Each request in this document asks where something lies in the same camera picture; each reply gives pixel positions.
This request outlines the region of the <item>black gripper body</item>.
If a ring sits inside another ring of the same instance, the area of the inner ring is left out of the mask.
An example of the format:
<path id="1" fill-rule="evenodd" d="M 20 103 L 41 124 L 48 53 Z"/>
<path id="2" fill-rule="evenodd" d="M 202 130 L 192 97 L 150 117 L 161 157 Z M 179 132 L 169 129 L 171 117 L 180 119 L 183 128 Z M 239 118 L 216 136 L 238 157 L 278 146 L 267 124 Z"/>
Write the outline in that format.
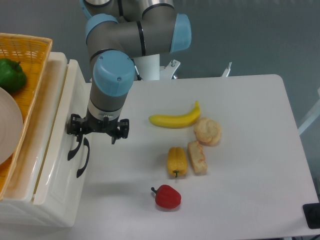
<path id="1" fill-rule="evenodd" d="M 95 118 L 90 113 L 87 113 L 85 116 L 84 125 L 82 128 L 83 134 L 90 134 L 90 133 L 105 133 L 113 138 L 120 138 L 122 136 L 121 131 L 118 129 L 118 120 L 119 117 L 115 118 L 114 120 L 99 120 Z"/>

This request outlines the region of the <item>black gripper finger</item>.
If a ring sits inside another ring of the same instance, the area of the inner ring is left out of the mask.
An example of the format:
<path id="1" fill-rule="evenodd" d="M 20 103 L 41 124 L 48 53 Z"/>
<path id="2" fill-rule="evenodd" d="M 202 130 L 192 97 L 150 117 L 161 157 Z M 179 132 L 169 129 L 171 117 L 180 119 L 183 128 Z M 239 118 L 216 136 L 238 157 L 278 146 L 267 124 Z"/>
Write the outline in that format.
<path id="1" fill-rule="evenodd" d="M 114 145 L 116 140 L 127 139 L 130 130 L 130 121 L 129 119 L 121 119 L 117 121 L 110 131 L 111 144 Z"/>
<path id="2" fill-rule="evenodd" d="M 80 115 L 72 113 L 66 126 L 66 133 L 68 135 L 76 136 L 76 141 L 81 143 L 85 130 L 86 118 L 82 118 Z"/>

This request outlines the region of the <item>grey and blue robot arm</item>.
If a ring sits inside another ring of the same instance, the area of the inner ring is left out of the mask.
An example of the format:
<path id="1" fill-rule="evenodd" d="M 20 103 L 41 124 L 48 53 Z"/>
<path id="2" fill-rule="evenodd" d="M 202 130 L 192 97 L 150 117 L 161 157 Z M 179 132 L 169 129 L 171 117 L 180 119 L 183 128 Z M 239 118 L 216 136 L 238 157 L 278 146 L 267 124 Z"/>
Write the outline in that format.
<path id="1" fill-rule="evenodd" d="M 82 0 L 92 85 L 85 117 L 73 113 L 67 134 L 78 143 L 90 133 L 125 139 L 129 121 L 120 114 L 137 75 L 135 58 L 186 50 L 189 18 L 171 0 Z"/>

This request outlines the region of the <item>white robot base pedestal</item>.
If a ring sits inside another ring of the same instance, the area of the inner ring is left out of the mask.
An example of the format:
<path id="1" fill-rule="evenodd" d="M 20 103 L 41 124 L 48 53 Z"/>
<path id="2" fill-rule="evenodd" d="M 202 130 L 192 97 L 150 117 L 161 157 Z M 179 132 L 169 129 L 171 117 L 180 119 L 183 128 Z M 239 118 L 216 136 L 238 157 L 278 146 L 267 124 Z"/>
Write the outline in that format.
<path id="1" fill-rule="evenodd" d="M 160 55 L 136 57 L 133 59 L 138 81 L 160 80 Z"/>

